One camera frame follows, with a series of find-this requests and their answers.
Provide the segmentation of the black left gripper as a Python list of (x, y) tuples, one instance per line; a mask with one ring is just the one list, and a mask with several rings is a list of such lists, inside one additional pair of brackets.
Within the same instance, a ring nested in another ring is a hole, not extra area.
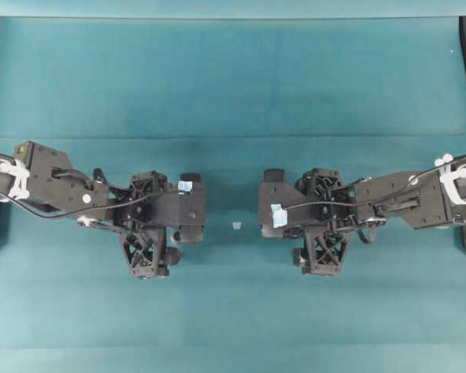
[[(200, 183), (198, 173), (183, 173), (183, 182)], [(156, 220), (153, 204), (165, 195), (179, 195), (183, 191), (173, 186), (167, 176), (151, 171), (131, 177), (128, 195), (124, 202), (132, 205), (116, 209), (113, 224), (121, 228), (117, 234), (125, 254), (130, 275), (139, 279), (169, 276), (169, 267), (176, 265), (183, 253), (167, 245), (166, 225)], [(176, 245), (194, 244), (203, 241), (202, 225), (181, 225), (171, 235)]]

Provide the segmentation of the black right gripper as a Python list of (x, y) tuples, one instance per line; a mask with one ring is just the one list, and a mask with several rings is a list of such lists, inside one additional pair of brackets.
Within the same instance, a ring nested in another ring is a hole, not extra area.
[[(284, 170), (266, 169), (263, 181), (282, 183)], [(296, 189), (311, 202), (311, 220), (301, 226), (304, 246), (293, 251), (294, 264), (306, 275), (335, 276), (343, 268), (353, 236), (353, 191), (338, 171), (321, 168), (304, 173), (296, 182)], [(297, 239), (299, 228), (262, 225), (261, 233), (265, 239)]]

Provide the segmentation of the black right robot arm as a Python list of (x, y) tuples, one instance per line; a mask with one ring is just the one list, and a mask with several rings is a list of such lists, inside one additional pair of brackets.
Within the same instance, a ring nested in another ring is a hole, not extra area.
[(371, 244), (393, 217), (414, 229), (459, 226), (466, 250), (466, 155), (446, 154), (425, 171), (352, 183), (344, 183), (337, 170), (314, 168), (289, 184), (284, 170), (268, 169), (259, 184), (262, 236), (302, 239), (292, 257), (303, 274), (339, 274), (352, 237)]

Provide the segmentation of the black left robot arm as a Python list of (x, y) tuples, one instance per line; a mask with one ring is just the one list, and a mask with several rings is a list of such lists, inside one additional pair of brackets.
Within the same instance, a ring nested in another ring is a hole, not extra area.
[(166, 277), (183, 254), (179, 245), (203, 241), (205, 186), (200, 175), (177, 183), (156, 171), (134, 174), (128, 186), (110, 183), (100, 168), (92, 176), (68, 156), (32, 141), (12, 155), (0, 153), (0, 203), (39, 218), (70, 218), (84, 228), (116, 235), (132, 277)]

